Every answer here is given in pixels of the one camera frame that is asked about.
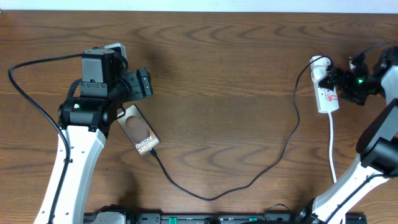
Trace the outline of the rose gold Galaxy smartphone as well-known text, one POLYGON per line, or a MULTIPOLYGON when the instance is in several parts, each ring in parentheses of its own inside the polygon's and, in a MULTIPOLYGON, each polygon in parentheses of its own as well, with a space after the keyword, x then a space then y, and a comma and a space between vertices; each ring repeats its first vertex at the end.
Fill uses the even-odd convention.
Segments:
POLYGON ((160 138, 137 105, 133 104, 125 112, 119 114, 117 122, 140 156, 147 154, 160 144, 160 138))

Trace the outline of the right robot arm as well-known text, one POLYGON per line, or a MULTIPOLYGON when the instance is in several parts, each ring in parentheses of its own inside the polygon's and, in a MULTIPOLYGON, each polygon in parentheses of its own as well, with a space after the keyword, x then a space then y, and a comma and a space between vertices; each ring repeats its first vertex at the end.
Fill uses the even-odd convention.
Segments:
POLYGON ((369 95, 380 94, 386 107, 358 139, 349 169, 323 194, 311 200, 295 217, 296 223, 341 223, 346 213, 367 193, 397 177, 397 42, 390 41, 368 70, 366 53, 349 61, 349 70, 334 68, 326 55, 310 59, 311 79, 319 113, 338 109, 338 98, 364 105, 369 95))

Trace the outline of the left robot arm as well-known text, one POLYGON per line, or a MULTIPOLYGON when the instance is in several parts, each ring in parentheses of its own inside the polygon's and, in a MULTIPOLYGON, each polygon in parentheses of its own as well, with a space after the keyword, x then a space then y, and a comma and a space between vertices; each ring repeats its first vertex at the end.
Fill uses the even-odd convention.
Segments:
POLYGON ((83 223, 93 171, 111 124, 125 102, 151 96, 145 68, 129 72, 126 48, 111 44, 82 56, 82 79, 75 81, 58 109, 58 149, 36 223, 83 223))

